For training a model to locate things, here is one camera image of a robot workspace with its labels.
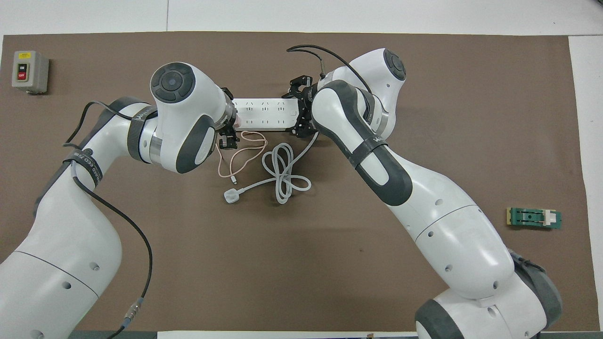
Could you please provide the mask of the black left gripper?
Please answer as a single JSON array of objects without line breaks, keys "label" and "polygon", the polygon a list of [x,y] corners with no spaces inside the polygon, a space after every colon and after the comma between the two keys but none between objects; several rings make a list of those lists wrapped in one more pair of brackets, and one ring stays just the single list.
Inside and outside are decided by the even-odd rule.
[{"label": "black left gripper", "polygon": [[[234,99],[234,95],[227,87],[221,88],[222,92],[228,97],[229,101]],[[224,122],[223,126],[217,130],[219,138],[219,149],[220,150],[233,150],[238,149],[238,143],[240,142],[239,137],[236,135],[234,124],[236,118],[230,118],[230,120]]]}]

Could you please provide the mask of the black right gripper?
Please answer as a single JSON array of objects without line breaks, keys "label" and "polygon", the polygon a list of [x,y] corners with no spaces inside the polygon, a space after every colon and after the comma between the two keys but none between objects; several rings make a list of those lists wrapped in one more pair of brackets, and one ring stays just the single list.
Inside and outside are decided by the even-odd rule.
[{"label": "black right gripper", "polygon": [[311,107],[315,94],[318,92],[318,85],[312,84],[312,77],[302,75],[300,78],[292,79],[289,84],[288,98],[299,100],[299,123],[291,129],[291,135],[299,138],[313,136],[317,130],[312,125]]}]

